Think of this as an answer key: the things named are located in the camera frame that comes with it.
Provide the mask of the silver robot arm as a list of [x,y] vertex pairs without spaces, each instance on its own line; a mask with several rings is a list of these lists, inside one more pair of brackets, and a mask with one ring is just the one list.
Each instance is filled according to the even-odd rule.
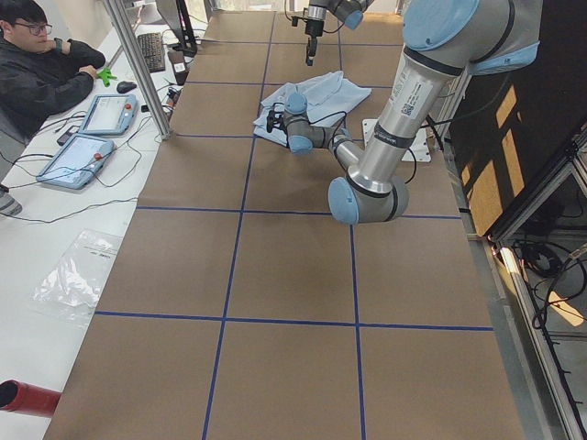
[[308,36],[305,63],[312,66],[317,51],[317,41],[324,33],[327,13],[351,30],[357,28],[372,0],[316,0],[310,1],[302,19]]
[[328,206],[340,223],[387,222],[409,201],[395,169],[444,86],[464,72],[484,75],[526,67],[537,56],[540,1],[414,1],[404,13],[404,67],[363,148],[341,127],[312,126],[301,93],[269,115],[294,154],[328,149],[345,170],[329,184]]

